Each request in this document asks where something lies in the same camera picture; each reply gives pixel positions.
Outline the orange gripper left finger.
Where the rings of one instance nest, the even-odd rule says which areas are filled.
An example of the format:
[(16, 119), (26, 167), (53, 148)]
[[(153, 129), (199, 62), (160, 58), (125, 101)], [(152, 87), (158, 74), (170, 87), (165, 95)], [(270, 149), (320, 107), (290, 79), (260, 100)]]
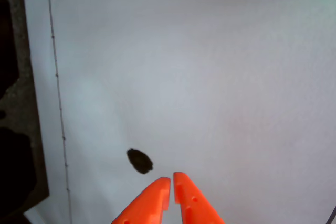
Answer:
[(161, 224), (170, 202), (171, 180), (161, 177), (144, 189), (112, 224)]

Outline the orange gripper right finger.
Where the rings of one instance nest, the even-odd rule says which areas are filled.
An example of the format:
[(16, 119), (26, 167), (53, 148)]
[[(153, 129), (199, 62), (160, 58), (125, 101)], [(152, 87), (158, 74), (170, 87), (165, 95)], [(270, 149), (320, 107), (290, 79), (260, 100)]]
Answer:
[(224, 224), (201, 190), (183, 172), (174, 172), (175, 203), (179, 204), (183, 224)]

